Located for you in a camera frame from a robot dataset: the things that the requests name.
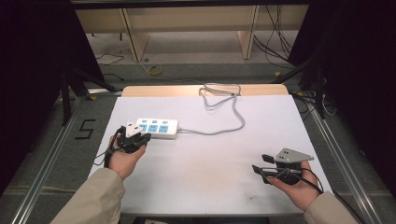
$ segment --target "beige sleeve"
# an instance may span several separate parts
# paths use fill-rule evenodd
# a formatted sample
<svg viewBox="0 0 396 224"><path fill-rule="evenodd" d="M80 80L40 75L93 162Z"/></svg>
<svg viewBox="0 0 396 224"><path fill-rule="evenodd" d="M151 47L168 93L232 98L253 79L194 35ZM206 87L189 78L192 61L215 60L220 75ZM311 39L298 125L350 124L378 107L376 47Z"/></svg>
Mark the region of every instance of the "beige sleeve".
<svg viewBox="0 0 396 224"><path fill-rule="evenodd" d="M85 181L51 223L118 223L120 200L124 193L122 179L116 172L99 169Z"/></svg>
<svg viewBox="0 0 396 224"><path fill-rule="evenodd" d="M304 218L309 224L358 223L329 191L319 195L309 204Z"/></svg>

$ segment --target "gray floor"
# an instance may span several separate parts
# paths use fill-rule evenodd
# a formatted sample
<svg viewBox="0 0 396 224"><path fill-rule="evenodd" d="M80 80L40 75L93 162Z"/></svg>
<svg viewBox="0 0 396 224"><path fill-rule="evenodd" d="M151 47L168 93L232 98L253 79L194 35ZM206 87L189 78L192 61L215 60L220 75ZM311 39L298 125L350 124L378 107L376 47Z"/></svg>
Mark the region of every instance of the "gray floor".
<svg viewBox="0 0 396 224"><path fill-rule="evenodd" d="M268 35L265 32L257 33L257 36L263 40ZM287 36L291 43L295 35L296 32L288 32ZM119 35L88 35L88 37L97 57L105 53L124 56L118 63L101 65L104 74L112 73L124 78L124 81L121 81L117 77L107 75L105 78L108 83L120 88L128 85L175 84L172 81L148 78L142 65L133 62L130 52L126 49L128 43L125 40L119 41ZM282 52L277 42L272 43L271 47L279 53ZM98 62L106 64L117 59L117 57L108 56ZM273 63L283 63L276 58L269 59ZM256 46L252 50L250 60L243 60L235 32L153 34L150 36L143 63L145 66L161 65L162 76L165 78L193 78L223 83L269 83L275 79L275 72L285 74L288 71L288 69L269 64L265 55ZM285 85L290 91L297 91L298 80L299 77L290 79ZM87 83L87 86L90 89L98 88L91 83ZM49 223L86 179L116 99L116 95L109 94L97 95L94 101L83 99L75 123L65 139L64 146L27 223ZM296 104L300 111L305 111L305 104L298 100ZM35 149L27 155L20 170L1 197L0 223L11 222L24 195L35 181L41 165L61 131L62 112L62 102L58 101L49 115L42 134L35 142ZM309 114L308 111L302 113L301 116L332 188L359 212L356 200L319 131L313 113ZM86 135L78 131L84 119L95 119L95 122L88 122L85 126L93 128L92 136L88 140L77 140L76 137ZM375 211L384 223L393 223L396 220L395 199L378 178L370 162L359 154L359 146L350 134L346 123L338 114L326 116L326 122L373 202ZM122 215L121 219L122 223L131 223L131 216ZM271 217L270 219L271 223L304 223L302 216Z"/></svg>

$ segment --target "power strip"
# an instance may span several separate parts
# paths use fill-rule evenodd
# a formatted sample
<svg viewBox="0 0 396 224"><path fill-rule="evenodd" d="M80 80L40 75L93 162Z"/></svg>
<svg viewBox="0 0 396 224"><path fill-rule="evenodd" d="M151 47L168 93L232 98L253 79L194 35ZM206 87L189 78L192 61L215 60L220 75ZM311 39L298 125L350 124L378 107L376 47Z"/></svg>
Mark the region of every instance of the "power strip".
<svg viewBox="0 0 396 224"><path fill-rule="evenodd" d="M136 125L142 128L142 133L151 133L152 138L177 137L178 123L175 119L138 119Z"/></svg>

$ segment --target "white table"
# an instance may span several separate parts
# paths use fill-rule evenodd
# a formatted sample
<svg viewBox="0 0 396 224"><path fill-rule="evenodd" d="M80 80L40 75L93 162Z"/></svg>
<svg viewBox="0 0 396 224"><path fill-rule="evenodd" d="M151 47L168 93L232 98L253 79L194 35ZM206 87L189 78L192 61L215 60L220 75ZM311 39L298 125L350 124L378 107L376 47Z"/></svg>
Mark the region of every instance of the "white table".
<svg viewBox="0 0 396 224"><path fill-rule="evenodd" d="M208 97L210 102L219 96ZM152 139L127 189L121 212L147 217L276 216L301 213L290 199L253 173L251 164L273 166L288 147L315 157L310 162L325 190L331 190L293 99L289 95L241 96L236 103L246 126L215 136L180 133L175 140ZM121 97L114 106L98 154L128 119L177 119L199 131L234 128L231 102L207 111L201 97ZM100 167L93 166L91 173Z"/></svg>

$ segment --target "right hand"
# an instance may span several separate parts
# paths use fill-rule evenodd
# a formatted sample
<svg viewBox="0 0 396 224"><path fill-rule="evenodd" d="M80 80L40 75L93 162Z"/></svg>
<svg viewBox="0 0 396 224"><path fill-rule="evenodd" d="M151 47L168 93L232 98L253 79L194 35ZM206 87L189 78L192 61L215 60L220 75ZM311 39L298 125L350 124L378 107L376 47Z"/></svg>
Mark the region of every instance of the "right hand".
<svg viewBox="0 0 396 224"><path fill-rule="evenodd" d="M114 146L117 145L119 138L120 137L118 136L115 140ZM108 168L115 171L117 174L119 174L122 180L124 180L134 171L137 161L143 156L143 154L145 154L145 152L146 145L143 145L134 153L115 151L110 158Z"/></svg>
<svg viewBox="0 0 396 224"><path fill-rule="evenodd" d="M311 170L308 161L302 161L301 168ZM303 170L303 178L315 185L318 185L317 178L309 171ZM277 178L268 177L267 179L272 185L284 191L291 201L303 211L306 211L309 204L319 196L316 189L301 180L295 185L288 185Z"/></svg>

